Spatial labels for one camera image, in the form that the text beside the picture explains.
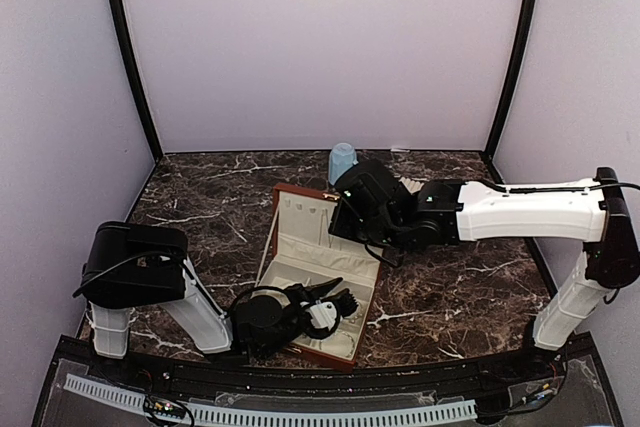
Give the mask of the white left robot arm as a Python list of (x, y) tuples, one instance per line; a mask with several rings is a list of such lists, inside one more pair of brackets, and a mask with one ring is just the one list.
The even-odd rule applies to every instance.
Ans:
[(74, 294), (88, 303), (103, 368), (131, 383), (141, 374), (140, 359), (128, 351), (138, 307), (163, 309), (213, 362), (265, 360), (301, 336), (322, 341), (337, 332), (358, 308), (342, 281), (251, 287), (223, 309), (196, 274), (182, 231), (107, 221), (96, 230)]

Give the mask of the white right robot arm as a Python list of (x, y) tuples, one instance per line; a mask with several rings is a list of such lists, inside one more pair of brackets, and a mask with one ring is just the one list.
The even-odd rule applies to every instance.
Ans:
[(534, 379), (606, 294), (639, 277), (639, 247), (623, 195), (609, 167), (592, 178), (556, 184), (504, 185), (487, 180), (432, 180), (415, 191), (378, 160), (357, 163), (335, 182), (331, 235), (374, 255), (492, 238), (579, 241), (575, 267), (537, 314), (530, 341), (510, 360), (521, 381)]

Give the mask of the red jewelry box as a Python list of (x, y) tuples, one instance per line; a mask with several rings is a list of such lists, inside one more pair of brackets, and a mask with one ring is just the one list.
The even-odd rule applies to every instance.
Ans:
[(326, 340), (301, 336), (285, 350), (294, 356), (345, 373), (354, 370), (357, 352), (365, 337), (366, 321), (379, 278), (380, 263), (365, 246), (328, 232), (337, 197), (319, 190), (278, 183), (274, 187), (274, 216), (268, 239), (272, 260), (258, 270), (258, 285), (286, 288), (300, 283), (314, 285), (342, 277), (339, 289), (355, 296), (358, 310), (341, 321), (360, 319), (361, 339), (352, 359), (324, 350)]

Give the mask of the red jewelry display tray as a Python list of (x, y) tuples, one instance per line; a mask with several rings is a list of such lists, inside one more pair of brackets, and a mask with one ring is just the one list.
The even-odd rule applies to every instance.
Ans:
[(401, 184), (408, 190), (410, 194), (418, 193), (424, 186), (423, 182), (402, 177), (400, 179)]

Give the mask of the light blue faceted mug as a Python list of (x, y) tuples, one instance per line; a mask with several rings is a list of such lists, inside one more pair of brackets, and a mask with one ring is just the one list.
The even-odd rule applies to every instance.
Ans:
[(334, 145), (329, 154), (328, 181), (333, 186), (337, 180), (350, 168), (356, 165), (357, 153), (355, 148), (346, 142)]

